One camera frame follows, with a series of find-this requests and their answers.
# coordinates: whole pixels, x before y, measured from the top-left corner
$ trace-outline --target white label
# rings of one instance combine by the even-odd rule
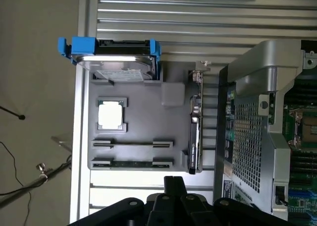
[[[114,82],[125,81],[143,81],[143,76],[140,70],[98,70],[105,79]]]

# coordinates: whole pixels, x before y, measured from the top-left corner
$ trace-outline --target floor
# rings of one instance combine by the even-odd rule
[[[0,141],[16,159],[17,176],[38,178],[35,166],[55,168],[69,153],[51,140],[73,125],[75,69],[57,52],[57,38],[77,33],[78,0],[0,0],[0,106],[26,115],[24,121],[0,111]],[[66,225],[70,170],[32,191],[30,226]],[[0,193],[20,187],[13,159],[0,146]],[[0,225],[21,226],[29,196],[0,210]]]

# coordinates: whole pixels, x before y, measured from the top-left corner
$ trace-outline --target motherboard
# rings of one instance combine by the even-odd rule
[[[291,148],[288,218],[317,226],[317,82],[296,80],[285,95],[283,135]]]

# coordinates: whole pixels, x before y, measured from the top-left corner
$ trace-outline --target gray plastic panel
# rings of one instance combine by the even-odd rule
[[[167,171],[186,171],[187,158],[183,151],[188,148],[190,98],[198,93],[198,85],[188,81],[191,79],[189,73],[194,68],[194,65],[179,63],[163,65],[164,81],[185,84],[185,103],[177,107],[163,106],[161,85],[151,85],[151,82],[115,83],[113,86],[90,85],[88,167],[94,170],[160,171],[163,167]],[[127,124],[125,133],[97,129],[98,100],[109,98],[127,100],[127,107],[123,110],[123,123]],[[216,119],[212,119],[212,125],[216,127]],[[105,141],[104,144],[98,142],[94,146],[95,140],[111,142]],[[151,146],[155,142],[159,142],[159,146]],[[116,162],[115,167],[113,165],[111,167],[112,161]],[[129,162],[127,167],[122,165],[125,162]]]

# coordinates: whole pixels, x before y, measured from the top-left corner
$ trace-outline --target perforated metal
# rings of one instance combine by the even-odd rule
[[[235,108],[233,173],[259,193],[263,117],[258,116],[258,102]]]

